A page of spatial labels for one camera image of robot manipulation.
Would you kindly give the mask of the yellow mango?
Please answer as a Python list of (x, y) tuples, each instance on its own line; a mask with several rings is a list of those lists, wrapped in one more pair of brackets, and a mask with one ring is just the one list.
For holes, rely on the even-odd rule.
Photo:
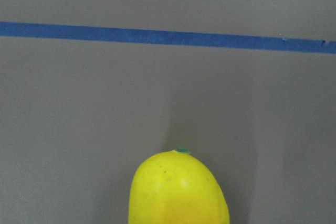
[(229, 223), (224, 194), (188, 149), (157, 153), (136, 170), (128, 223)]

